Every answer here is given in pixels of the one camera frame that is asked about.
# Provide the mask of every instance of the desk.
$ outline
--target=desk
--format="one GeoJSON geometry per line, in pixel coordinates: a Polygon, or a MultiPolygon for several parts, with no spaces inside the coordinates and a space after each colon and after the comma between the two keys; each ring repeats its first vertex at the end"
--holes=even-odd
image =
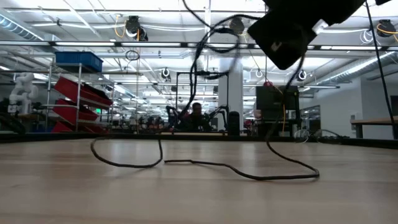
{"type": "MultiPolygon", "coordinates": [[[[398,123],[398,116],[394,116],[394,121],[398,123]]],[[[363,138],[364,125],[392,125],[390,118],[351,120],[350,123],[355,125],[357,138],[363,138]]]]}
{"type": "MultiPolygon", "coordinates": [[[[320,171],[318,181],[257,182],[224,167],[112,167],[90,139],[0,144],[0,223],[396,224],[398,150],[273,142],[320,171]]],[[[225,162],[254,175],[309,174],[263,142],[162,141],[165,159],[225,162]]],[[[146,164],[157,141],[96,145],[112,161],[146,164]]]]}

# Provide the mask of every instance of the white robot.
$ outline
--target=white robot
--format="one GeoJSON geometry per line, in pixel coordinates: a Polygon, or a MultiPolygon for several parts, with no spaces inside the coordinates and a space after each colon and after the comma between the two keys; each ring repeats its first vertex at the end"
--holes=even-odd
{"type": "Polygon", "coordinates": [[[32,99],[37,98],[37,96],[39,95],[39,89],[37,88],[37,86],[34,86],[32,84],[32,80],[34,78],[35,77],[33,73],[22,73],[19,77],[16,78],[15,88],[12,90],[9,97],[9,113],[16,113],[16,111],[18,111],[20,114],[30,113],[30,105],[32,103],[32,99]],[[16,105],[18,101],[22,102],[21,108],[16,105]]]}

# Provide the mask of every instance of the wall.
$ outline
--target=wall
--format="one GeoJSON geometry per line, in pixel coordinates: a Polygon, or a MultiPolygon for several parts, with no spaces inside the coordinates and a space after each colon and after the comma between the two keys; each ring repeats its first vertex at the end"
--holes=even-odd
{"type": "MultiPolygon", "coordinates": [[[[361,79],[363,119],[389,118],[381,80],[361,79]]],[[[398,95],[398,83],[387,80],[390,96],[398,95]]],[[[393,139],[391,126],[363,126],[363,136],[368,139],[393,139]]]]}
{"type": "Polygon", "coordinates": [[[300,108],[320,105],[322,129],[355,138],[349,121],[352,114],[362,119],[361,80],[356,78],[339,86],[340,89],[319,91],[314,99],[300,100],[300,108]]]}
{"type": "MultiPolygon", "coordinates": [[[[388,118],[389,113],[381,80],[368,81],[365,76],[355,78],[352,83],[339,84],[340,89],[321,90],[314,99],[301,99],[300,108],[320,105],[321,127],[340,135],[355,138],[351,130],[350,117],[356,119],[388,118]]],[[[398,95],[398,82],[387,80],[390,96],[398,95]]],[[[366,139],[393,139],[390,126],[363,126],[366,139]]]]}

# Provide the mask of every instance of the red storage bin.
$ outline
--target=red storage bin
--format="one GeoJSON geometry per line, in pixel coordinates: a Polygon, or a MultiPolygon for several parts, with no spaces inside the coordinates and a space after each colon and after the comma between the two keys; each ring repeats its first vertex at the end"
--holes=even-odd
{"type": "Polygon", "coordinates": [[[65,121],[57,121],[55,124],[53,130],[51,131],[52,133],[62,133],[62,132],[72,132],[75,131],[75,128],[73,125],[71,125],[68,122],[65,121]]]}
{"type": "Polygon", "coordinates": [[[105,134],[106,130],[100,126],[84,126],[81,127],[82,131],[88,132],[88,133],[102,133],[105,134]]]}
{"type": "MultiPolygon", "coordinates": [[[[58,99],[56,102],[56,105],[76,105],[76,103],[63,100],[63,99],[58,99]]],[[[76,108],[72,107],[54,107],[53,111],[56,112],[59,116],[61,116],[63,119],[68,121],[72,125],[76,125],[76,108]]],[[[91,110],[85,108],[84,106],[80,105],[80,110],[79,110],[79,120],[83,121],[95,121],[97,119],[98,115],[91,110]]]]}
{"type": "MultiPolygon", "coordinates": [[[[57,84],[55,84],[54,89],[71,99],[73,102],[77,102],[77,83],[67,78],[60,77],[57,84]]],[[[103,91],[97,90],[87,84],[82,84],[80,88],[80,103],[106,110],[113,102],[103,91]]]]}

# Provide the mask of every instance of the orange cable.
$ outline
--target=orange cable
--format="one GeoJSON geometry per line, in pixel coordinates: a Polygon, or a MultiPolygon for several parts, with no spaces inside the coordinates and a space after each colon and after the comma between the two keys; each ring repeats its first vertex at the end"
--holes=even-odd
{"type": "Polygon", "coordinates": [[[127,21],[124,21],[123,35],[120,35],[120,34],[118,33],[118,30],[116,30],[116,25],[118,24],[118,20],[119,20],[119,16],[116,16],[116,23],[114,24],[114,25],[115,25],[115,27],[114,27],[114,32],[116,33],[116,35],[117,35],[118,37],[123,38],[124,35],[126,34],[126,22],[127,22],[127,21]]]}
{"type": "Polygon", "coordinates": [[[386,34],[398,34],[398,32],[389,32],[389,31],[386,31],[386,30],[382,30],[382,29],[380,29],[380,26],[381,26],[381,24],[377,25],[377,29],[379,31],[383,32],[383,33],[386,33],[386,34]]]}
{"type": "Polygon", "coordinates": [[[285,136],[286,109],[284,105],[284,125],[282,126],[282,136],[285,136]]]}

